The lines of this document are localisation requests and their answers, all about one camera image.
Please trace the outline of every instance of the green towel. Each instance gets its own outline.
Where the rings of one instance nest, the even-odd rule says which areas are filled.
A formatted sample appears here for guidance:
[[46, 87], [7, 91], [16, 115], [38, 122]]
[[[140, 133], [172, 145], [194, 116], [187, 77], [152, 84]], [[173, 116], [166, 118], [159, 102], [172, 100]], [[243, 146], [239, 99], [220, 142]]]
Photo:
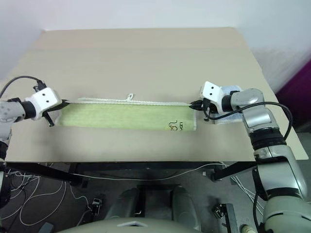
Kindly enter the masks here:
[[187, 104], [71, 103], [56, 121], [61, 126], [195, 131], [195, 111]]

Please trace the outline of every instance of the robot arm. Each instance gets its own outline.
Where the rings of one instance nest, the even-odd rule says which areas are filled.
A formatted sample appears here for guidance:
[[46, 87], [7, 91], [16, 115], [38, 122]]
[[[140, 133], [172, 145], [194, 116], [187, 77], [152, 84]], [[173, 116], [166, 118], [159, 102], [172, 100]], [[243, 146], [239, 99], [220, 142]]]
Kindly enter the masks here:
[[241, 110], [258, 162], [253, 170], [256, 192], [267, 200], [259, 232], [311, 232], [311, 207], [304, 201], [306, 182], [276, 119], [263, 103], [262, 92], [248, 89], [224, 95], [220, 87], [206, 82], [201, 97], [204, 111], [211, 105], [218, 113]]

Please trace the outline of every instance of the table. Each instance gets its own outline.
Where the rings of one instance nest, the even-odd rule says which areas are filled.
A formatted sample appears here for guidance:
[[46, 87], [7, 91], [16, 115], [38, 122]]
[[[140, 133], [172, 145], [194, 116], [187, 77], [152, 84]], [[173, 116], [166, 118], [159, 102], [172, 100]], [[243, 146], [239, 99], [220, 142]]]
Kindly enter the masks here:
[[[63, 99], [79, 97], [191, 102], [205, 81], [258, 88], [277, 101], [241, 35], [233, 28], [102, 29], [44, 32], [8, 75], [42, 79]], [[32, 94], [15, 82], [4, 99]], [[284, 112], [269, 106], [282, 133]], [[42, 119], [14, 124], [9, 162], [254, 161], [242, 123], [213, 125], [198, 113], [197, 131], [49, 128]], [[294, 132], [287, 143], [307, 159]]]

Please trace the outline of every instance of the white wall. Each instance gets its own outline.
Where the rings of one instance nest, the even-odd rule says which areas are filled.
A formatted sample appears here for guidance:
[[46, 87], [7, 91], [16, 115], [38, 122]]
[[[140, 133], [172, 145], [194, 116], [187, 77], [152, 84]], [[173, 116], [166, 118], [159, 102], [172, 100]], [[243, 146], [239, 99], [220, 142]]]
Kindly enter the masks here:
[[2, 77], [13, 66], [17, 56], [37, 37], [41, 28], [236, 27], [275, 91], [311, 56], [309, 0], [6, 1], [13, 7], [5, 16], [0, 15], [0, 22], [9, 16], [14, 24], [0, 24], [0, 32], [20, 33], [0, 41], [0, 49], [4, 49], [1, 56], [8, 57], [7, 62], [0, 66]]

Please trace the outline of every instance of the floor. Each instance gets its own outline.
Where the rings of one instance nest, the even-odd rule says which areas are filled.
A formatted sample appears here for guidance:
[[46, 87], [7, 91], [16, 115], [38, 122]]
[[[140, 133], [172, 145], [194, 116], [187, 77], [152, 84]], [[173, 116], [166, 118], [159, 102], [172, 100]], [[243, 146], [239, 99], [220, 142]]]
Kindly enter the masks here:
[[[303, 144], [307, 154], [311, 156], [311, 134], [299, 133], [301, 143]], [[307, 184], [311, 187], [311, 161], [298, 161], [302, 172], [307, 180]], [[54, 168], [67, 170], [68, 165], [59, 163], [54, 164]], [[85, 173], [91, 176], [105, 176], [110, 177], [132, 177], [144, 179], [157, 179], [168, 177], [175, 174], [180, 174], [185, 170], [146, 170], [146, 171], [110, 171], [102, 173], [88, 172]], [[208, 169], [200, 169], [189, 172], [185, 175], [157, 182], [141, 182], [141, 181], [107, 181], [90, 179], [87, 189], [82, 187], [74, 187], [72, 190], [77, 197], [85, 195], [88, 201], [93, 198], [103, 199], [103, 207], [97, 220], [103, 219], [111, 204], [116, 200], [117, 196], [126, 189], [136, 187], [137, 185], [151, 185], [165, 184], [167, 190], [149, 190], [147, 192], [146, 201], [146, 216], [153, 218], [170, 219], [170, 187], [180, 184], [185, 187], [192, 196], [197, 213], [201, 220], [202, 231], [205, 233], [225, 233], [226, 228], [221, 221], [217, 220], [211, 212], [211, 208], [218, 202], [232, 203], [234, 205], [235, 214], [238, 226], [248, 224], [254, 226], [252, 216], [252, 202], [246, 194], [230, 179], [223, 179], [221, 182], [214, 183], [209, 179], [210, 171]], [[251, 191], [254, 191], [251, 172], [243, 172], [239, 174], [239, 178], [243, 185]], [[18, 186], [21, 183], [21, 177], [14, 177], [13, 184]], [[37, 180], [30, 182], [27, 186], [27, 195], [30, 195], [37, 185]], [[46, 220], [35, 224], [33, 226], [25, 226], [21, 224], [19, 215], [14, 215], [2, 221], [3, 227], [8, 229], [11, 226], [9, 233], [37, 233], [43, 223], [49, 222], [55, 226], [54, 232], [59, 232], [64, 229], [74, 227], [86, 209], [86, 201], [81, 198], [76, 200], [70, 192], [69, 185], [65, 185], [60, 181], [41, 178], [36, 194], [53, 193], [61, 187], [60, 191], [31, 199], [22, 210], [21, 218], [24, 223], [32, 224], [50, 214], [59, 204], [64, 191], [64, 199], [59, 208]], [[0, 216], [6, 217], [13, 213], [24, 202], [24, 194], [21, 193], [16, 198], [11, 200], [4, 208], [1, 209]]]

